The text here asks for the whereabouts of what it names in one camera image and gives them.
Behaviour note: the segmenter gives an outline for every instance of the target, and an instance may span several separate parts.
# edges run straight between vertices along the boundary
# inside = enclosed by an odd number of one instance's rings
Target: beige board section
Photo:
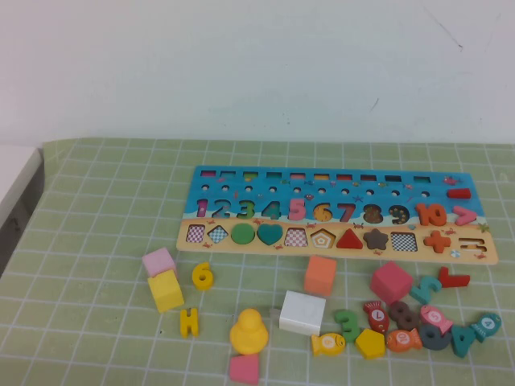
[[[282,226],[282,237],[273,245],[266,245],[261,242],[258,235],[254,237],[252,242],[246,245],[239,245],[233,242],[231,239],[231,231],[236,224],[247,223],[252,225],[254,231],[258,230],[259,224],[254,220],[240,220],[238,218],[230,219],[183,219],[179,235],[177,239],[177,249],[179,251],[198,251],[198,252],[224,252],[224,253],[255,253],[255,254],[270,254],[270,255],[320,255],[327,257],[339,257],[339,258],[355,258],[355,259],[374,259],[374,260],[392,260],[392,261],[424,261],[434,263],[457,263],[457,264],[474,264],[474,265],[494,265],[497,264],[499,258],[497,251],[493,243],[492,235],[490,232],[482,232],[478,225],[464,225],[458,227],[454,223],[447,223],[442,227],[435,226],[422,226],[416,225],[415,229],[410,229],[405,225],[396,225],[392,227],[374,227],[364,226],[361,228],[355,228],[350,223],[317,223],[315,225],[310,224],[295,224],[285,223],[277,220],[259,220],[260,224],[280,224]],[[187,230],[191,224],[204,225],[204,238],[200,243],[188,243],[186,241]],[[229,234],[218,244],[212,242],[208,233],[212,231],[216,226],[221,225],[225,231]],[[288,247],[284,245],[284,239],[286,232],[289,228],[303,228],[306,231],[307,247]],[[351,228],[360,240],[363,242],[363,249],[346,249],[337,248],[336,244],[342,237],[344,232]],[[363,240],[363,235],[366,232],[370,232],[372,229],[377,228],[382,233],[388,235],[389,239],[386,243],[385,250],[379,249],[368,249],[366,242]],[[336,239],[331,248],[316,248],[311,241],[311,234],[325,229],[335,235]],[[431,232],[438,230],[443,237],[449,237],[451,239],[451,246],[446,247],[443,253],[433,252],[432,247],[424,245],[424,239],[431,235]],[[417,252],[401,252],[395,251],[391,242],[391,232],[400,233],[413,233],[417,241]],[[472,248],[463,249],[462,245],[466,242],[461,242],[459,239],[470,238],[470,239],[481,239],[484,241],[481,246],[486,248],[485,252],[479,250],[473,250]],[[459,257],[453,257],[452,251],[459,251]]]

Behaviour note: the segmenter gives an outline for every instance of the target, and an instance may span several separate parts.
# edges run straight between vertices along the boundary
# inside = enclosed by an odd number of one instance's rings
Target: red plus sign
[[[435,253],[443,253],[445,247],[451,246],[451,239],[449,237],[442,237],[439,231],[431,232],[431,237],[424,239],[424,244],[428,247],[433,247]]]

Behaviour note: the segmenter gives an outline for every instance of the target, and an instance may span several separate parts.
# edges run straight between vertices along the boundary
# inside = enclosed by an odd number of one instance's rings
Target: checkered pattern
[[[190,225],[187,229],[186,241],[188,243],[201,243],[204,238],[204,225]]]
[[[208,233],[208,235],[211,237],[213,243],[218,244],[229,234],[225,231],[225,229],[218,225],[210,233]]]
[[[403,252],[417,252],[417,240],[413,233],[392,232],[393,250]]]
[[[290,228],[284,240],[286,247],[307,247],[306,231],[300,228]]]

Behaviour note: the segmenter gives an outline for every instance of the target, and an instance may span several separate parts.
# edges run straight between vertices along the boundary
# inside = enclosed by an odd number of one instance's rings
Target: rubber duck
[[[243,310],[229,335],[231,344],[242,355],[257,354],[268,342],[268,331],[261,314],[254,308]]]

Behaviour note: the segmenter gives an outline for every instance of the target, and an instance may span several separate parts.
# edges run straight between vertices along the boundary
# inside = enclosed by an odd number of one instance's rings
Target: orange fish
[[[417,329],[414,328],[411,331],[395,330],[388,334],[386,338],[386,346],[395,352],[404,352],[409,349],[416,348],[420,350],[422,348],[422,340],[418,335]]]

